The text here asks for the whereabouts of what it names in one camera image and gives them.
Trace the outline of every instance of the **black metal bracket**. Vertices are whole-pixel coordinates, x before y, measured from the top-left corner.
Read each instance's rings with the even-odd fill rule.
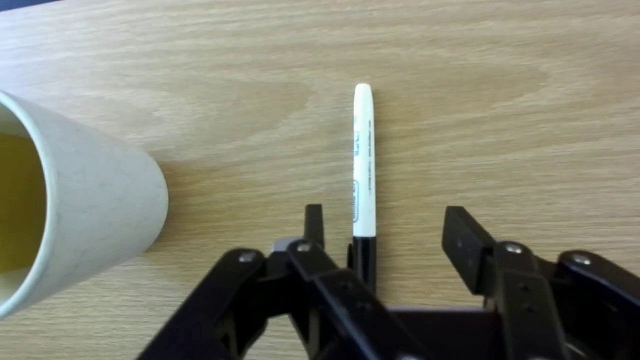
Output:
[[[592,252],[558,264],[495,241],[463,208],[446,209],[441,248],[477,309],[387,309],[324,252],[322,208],[270,256],[226,252],[140,354],[242,357],[268,317],[287,316],[308,357],[640,357],[640,280]]]

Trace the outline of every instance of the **wood grain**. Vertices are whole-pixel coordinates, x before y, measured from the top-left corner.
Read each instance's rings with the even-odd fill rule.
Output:
[[[349,102],[378,111],[379,295],[477,303],[439,250],[446,204],[552,259],[640,273],[640,6],[502,0],[64,0],[0,11],[0,88],[149,149],[160,241],[0,321],[0,357],[133,357],[232,245],[322,201],[349,238]],[[249,357],[302,357],[275,319]]]

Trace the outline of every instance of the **paper cup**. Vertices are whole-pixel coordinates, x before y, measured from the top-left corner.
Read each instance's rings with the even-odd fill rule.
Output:
[[[166,209],[146,152],[0,92],[0,317],[140,254]]]

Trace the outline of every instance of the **table surface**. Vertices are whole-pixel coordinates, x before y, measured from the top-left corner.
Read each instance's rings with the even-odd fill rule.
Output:
[[[230,248],[322,201],[344,264],[352,88],[378,111],[379,298],[477,306],[439,250],[448,204],[554,259],[640,273],[640,6],[502,0],[64,0],[0,11],[0,88],[146,147],[157,244],[0,321],[0,357],[133,357]],[[274,319],[249,357],[302,357]]]

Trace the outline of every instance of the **marker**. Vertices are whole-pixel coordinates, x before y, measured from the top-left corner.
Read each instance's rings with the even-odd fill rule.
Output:
[[[353,227],[352,266],[375,292],[375,131],[372,85],[359,81],[353,93]]]

